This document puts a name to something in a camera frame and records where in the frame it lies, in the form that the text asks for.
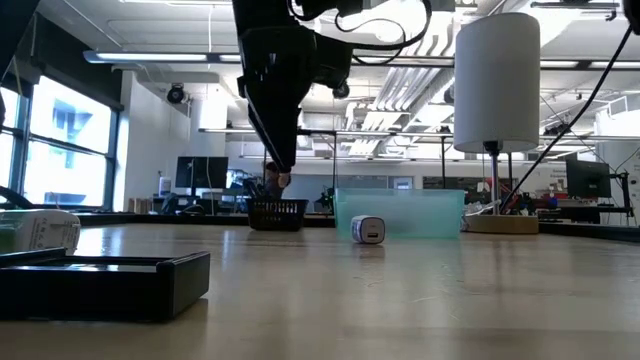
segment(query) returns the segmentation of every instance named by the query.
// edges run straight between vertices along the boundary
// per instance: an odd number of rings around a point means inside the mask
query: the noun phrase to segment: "wooden table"
[[[84,255],[212,254],[176,321],[0,323],[10,359],[637,359],[640,248],[463,235],[361,247],[335,230],[86,229]]]

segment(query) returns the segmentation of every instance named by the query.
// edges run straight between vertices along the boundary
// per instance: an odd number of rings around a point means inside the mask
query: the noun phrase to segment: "computer monitor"
[[[609,165],[590,161],[567,160],[569,196],[610,198]]]
[[[179,157],[176,187],[191,188],[193,196],[198,188],[226,189],[228,166],[229,158],[226,157]]]

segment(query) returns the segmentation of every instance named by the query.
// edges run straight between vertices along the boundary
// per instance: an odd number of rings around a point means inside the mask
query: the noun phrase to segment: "plastic storage bin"
[[[370,215],[382,218],[388,238],[455,239],[464,211],[462,190],[338,189],[336,227],[351,237],[351,219]]]
[[[308,200],[249,199],[249,226],[255,230],[298,231]]]

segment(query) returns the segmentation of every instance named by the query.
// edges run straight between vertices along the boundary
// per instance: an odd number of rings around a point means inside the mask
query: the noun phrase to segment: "translucent teal plastic bin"
[[[338,189],[336,227],[351,237],[351,219],[370,215],[385,221],[388,238],[456,239],[464,208],[462,190]]]

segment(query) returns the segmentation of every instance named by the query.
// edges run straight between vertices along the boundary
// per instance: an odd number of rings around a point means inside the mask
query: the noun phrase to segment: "black tray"
[[[210,255],[0,255],[0,319],[165,322],[209,291]]]

